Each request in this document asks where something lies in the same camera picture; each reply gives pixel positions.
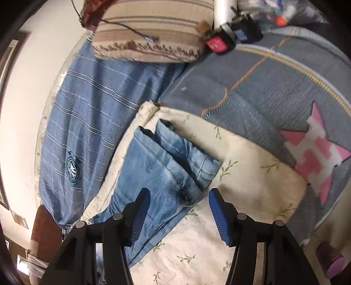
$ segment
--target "striped pillow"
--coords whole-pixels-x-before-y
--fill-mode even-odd
[[[142,34],[159,37],[155,43],[118,25],[100,22],[93,50],[101,59],[145,62],[189,62],[205,48],[194,26],[213,23],[213,0],[119,0],[103,19],[118,21]]]

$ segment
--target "white cylinder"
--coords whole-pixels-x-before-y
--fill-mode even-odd
[[[214,0],[214,28],[219,28],[236,17],[230,6],[238,9],[238,0]]]

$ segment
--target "white wall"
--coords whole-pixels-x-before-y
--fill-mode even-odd
[[[75,0],[80,11],[83,0]],[[0,164],[11,209],[29,230],[0,205],[4,234],[29,248],[35,214],[34,155],[39,122],[62,64],[83,35],[70,0],[49,0],[22,27],[29,35],[13,66],[0,113]]]

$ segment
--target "blue striped blanket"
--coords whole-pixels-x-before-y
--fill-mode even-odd
[[[39,192],[60,227],[79,219],[98,193],[139,106],[156,101],[184,68],[100,60],[84,43],[53,103],[41,153]]]

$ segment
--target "bed sheet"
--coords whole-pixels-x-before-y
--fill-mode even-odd
[[[62,85],[48,99],[50,115],[43,116],[45,131],[39,134],[40,198],[62,228],[78,220],[97,194],[140,105],[157,100],[186,66],[100,60],[91,40],[61,75]]]
[[[138,126],[155,130],[159,119],[170,121],[175,132],[223,161],[208,189],[216,187],[239,212],[253,219],[285,222],[294,213],[306,183],[292,168],[258,145],[206,120],[180,110],[145,102],[116,149],[106,180],[85,210],[82,220],[103,211],[110,202],[124,156]],[[224,284],[233,248],[221,241],[208,205],[208,192],[175,228],[131,268],[135,284]],[[103,268],[102,246],[97,245],[98,270]],[[262,275],[263,248],[258,248],[255,283]]]

